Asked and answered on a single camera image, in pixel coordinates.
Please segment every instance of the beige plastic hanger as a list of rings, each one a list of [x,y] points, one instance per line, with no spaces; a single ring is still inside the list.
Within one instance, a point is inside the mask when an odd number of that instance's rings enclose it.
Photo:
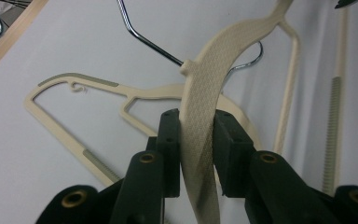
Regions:
[[[96,175],[106,186],[110,186],[119,180],[119,177],[104,165],[98,158],[87,150],[72,134],[65,130],[61,124],[50,116],[34,100],[46,89],[60,83],[67,83],[72,91],[82,91],[85,87],[92,87],[103,91],[124,95],[127,100],[120,108],[120,116],[132,126],[145,133],[147,136],[157,136],[157,133],[129,113],[129,108],[136,99],[157,100],[157,99],[181,99],[183,84],[173,84],[152,90],[139,90],[132,87],[120,85],[115,82],[103,79],[88,77],[76,73],[67,73],[51,77],[41,82],[37,88],[32,90],[24,101],[25,108],[38,119],[75,157]],[[224,95],[220,95],[218,109],[225,110],[232,114],[240,123],[242,128],[251,136],[255,142],[255,148],[261,149],[254,126],[232,101]]]
[[[180,71],[186,76],[179,115],[181,163],[187,194],[199,223],[220,223],[213,176],[212,127],[224,78],[235,60],[277,25],[292,38],[293,45],[274,144],[274,150],[282,153],[299,54],[298,36],[284,18],[292,2],[279,0],[266,18],[228,26],[208,42],[195,61],[186,60],[181,66]]]

